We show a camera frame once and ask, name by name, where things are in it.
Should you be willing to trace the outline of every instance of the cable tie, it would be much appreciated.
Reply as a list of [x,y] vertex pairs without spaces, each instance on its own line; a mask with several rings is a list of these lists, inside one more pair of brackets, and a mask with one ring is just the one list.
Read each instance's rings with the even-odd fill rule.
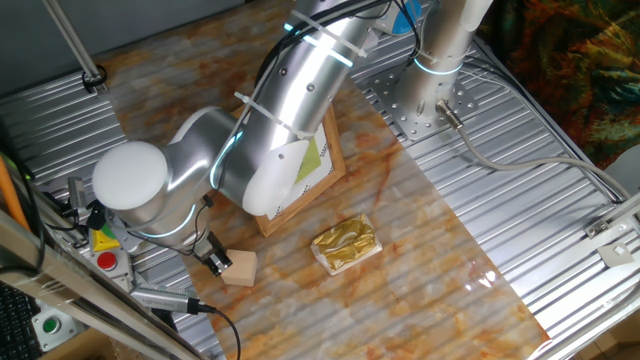
[[353,50],[359,56],[367,57],[367,53],[364,50],[362,50],[359,47],[353,45],[352,43],[350,43],[347,40],[341,38],[340,36],[332,33],[327,28],[325,28],[324,26],[318,24],[317,22],[315,22],[314,20],[312,20],[308,16],[306,16],[304,14],[301,14],[299,11],[297,11],[295,9],[291,10],[291,15],[293,15],[293,16],[297,17],[298,19],[306,22],[307,24],[309,24],[309,25],[313,26],[314,28],[316,28],[316,30],[320,31],[321,33],[331,37],[335,41],[337,41],[337,42],[341,43],[342,45],[348,47],[349,49]]
[[281,126],[281,127],[285,128],[285,129],[287,129],[289,132],[295,134],[298,137],[298,139],[300,139],[300,140],[316,135],[315,133],[311,133],[311,132],[307,132],[307,131],[299,131],[299,130],[296,130],[296,129],[292,128],[289,124],[287,124],[284,121],[278,119],[276,116],[274,116],[272,113],[270,113],[269,110],[265,109],[260,104],[258,104],[255,101],[251,100],[251,98],[246,96],[246,95],[242,95],[237,91],[233,95],[235,97],[237,97],[238,99],[242,100],[243,103],[245,103],[248,106],[251,106],[252,108],[258,110],[262,115],[264,115],[267,118],[269,118],[269,120],[273,121],[276,125]]

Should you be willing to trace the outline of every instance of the mounting plate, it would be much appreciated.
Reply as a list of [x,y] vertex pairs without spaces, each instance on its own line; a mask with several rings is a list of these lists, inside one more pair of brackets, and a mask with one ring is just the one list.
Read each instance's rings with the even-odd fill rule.
[[[415,114],[400,108],[396,101],[396,84],[406,66],[396,66],[372,77],[370,87],[378,96],[380,103],[392,120],[398,124],[402,132],[411,141],[421,140],[442,128],[449,126],[444,116],[438,116],[432,121],[425,122]],[[460,119],[470,116],[478,111],[478,103],[467,92],[461,82],[456,80],[453,85],[455,100],[449,104],[454,113]]]

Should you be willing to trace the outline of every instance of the marble sheet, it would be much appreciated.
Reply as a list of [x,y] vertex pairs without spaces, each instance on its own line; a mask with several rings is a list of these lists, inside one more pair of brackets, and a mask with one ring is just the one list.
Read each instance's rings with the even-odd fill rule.
[[[233,110],[282,34],[291,2],[256,1],[99,60],[130,139],[166,143],[194,111]],[[548,339],[520,298],[349,80],[334,100],[347,174],[268,239],[221,196],[211,229],[255,251],[252,288],[186,258],[203,301],[235,320],[244,359],[525,359]],[[330,277],[311,240],[354,215],[382,253]],[[235,339],[211,318],[228,358]]]
[[[216,199],[210,227],[256,251],[252,288],[187,261],[205,302],[235,319],[247,359],[526,359],[548,339],[436,189],[351,82],[334,100],[347,174],[269,238]],[[381,254],[329,276],[311,240],[367,214]],[[227,357],[235,340],[213,326]]]

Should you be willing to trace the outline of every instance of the keyboard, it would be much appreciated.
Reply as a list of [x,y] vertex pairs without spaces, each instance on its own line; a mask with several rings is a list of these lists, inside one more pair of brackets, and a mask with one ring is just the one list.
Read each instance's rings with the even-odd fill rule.
[[31,318],[40,312],[33,298],[0,282],[0,360],[42,357]]

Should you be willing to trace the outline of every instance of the emergency stop button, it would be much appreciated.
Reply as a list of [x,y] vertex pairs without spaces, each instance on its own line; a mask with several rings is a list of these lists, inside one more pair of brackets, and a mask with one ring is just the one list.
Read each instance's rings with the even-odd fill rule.
[[104,271],[111,271],[116,268],[118,261],[112,252],[103,252],[98,256],[98,267]]

